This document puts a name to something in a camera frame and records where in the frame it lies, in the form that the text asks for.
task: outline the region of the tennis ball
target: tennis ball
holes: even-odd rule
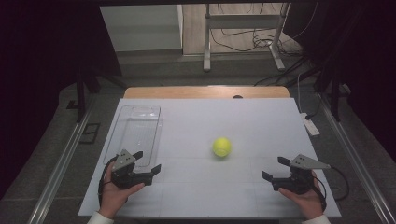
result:
[[[226,137],[220,137],[213,143],[213,152],[220,157],[225,157],[231,152],[231,142]]]

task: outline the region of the hand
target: hand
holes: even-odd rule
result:
[[[316,179],[314,179],[314,184],[318,189],[320,189]],[[323,215],[320,198],[312,189],[301,195],[295,194],[287,189],[279,189],[279,192],[297,203],[300,210],[308,220]]]
[[[134,185],[129,189],[119,189],[111,182],[111,168],[113,167],[113,164],[114,162],[111,162],[106,170],[106,175],[104,179],[105,184],[102,194],[102,205],[98,211],[99,214],[110,219],[114,218],[117,212],[126,203],[130,195],[138,192],[143,187],[145,187],[145,184],[141,183],[138,185]]]

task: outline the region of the clear plastic container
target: clear plastic container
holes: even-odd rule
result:
[[[156,138],[159,136],[161,108],[159,106],[126,105],[117,116],[103,163],[106,164],[123,149],[132,155],[143,151],[135,168],[149,168],[155,160]]]

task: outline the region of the metal stand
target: metal stand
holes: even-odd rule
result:
[[[205,14],[205,50],[204,71],[210,71],[210,41],[211,29],[276,29],[274,40],[269,49],[273,55],[279,71],[285,70],[285,65],[279,57],[277,43],[285,23],[286,14],[290,3],[285,3],[280,15],[210,15],[209,4],[206,4]]]
[[[98,69],[93,67],[87,68],[84,71],[77,72],[77,97],[78,97],[78,119],[77,123],[80,123],[84,114],[86,112],[85,109],[85,91],[84,87],[87,87],[90,93],[98,93],[101,89],[100,83],[96,79],[96,76],[103,77],[108,81],[114,83],[115,85],[123,88],[124,90],[128,89],[128,85],[118,81],[111,75],[108,75]]]

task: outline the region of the white table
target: white table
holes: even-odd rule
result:
[[[302,217],[298,207],[262,179],[290,176],[277,157],[304,154],[317,159],[291,98],[268,99],[121,99],[104,150],[87,190],[80,216],[98,210],[97,186],[106,146],[124,105],[161,107],[161,135],[152,166],[162,165],[152,186],[131,196],[119,216],[146,218],[287,218]],[[221,160],[213,141],[227,136],[233,152]],[[326,178],[325,214],[340,217]]]

